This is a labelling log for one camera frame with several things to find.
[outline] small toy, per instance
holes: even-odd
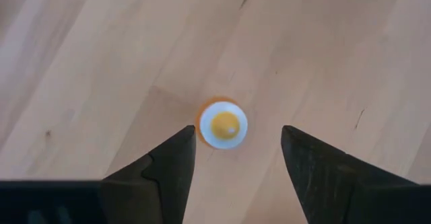
[[[237,147],[247,134],[247,117],[238,104],[227,97],[214,97],[199,110],[195,126],[204,143],[216,149]]]

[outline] wooden floor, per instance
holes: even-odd
[[[246,141],[199,143],[185,223],[306,223],[291,124],[431,182],[431,0],[0,0],[0,177],[97,179],[214,95]]]

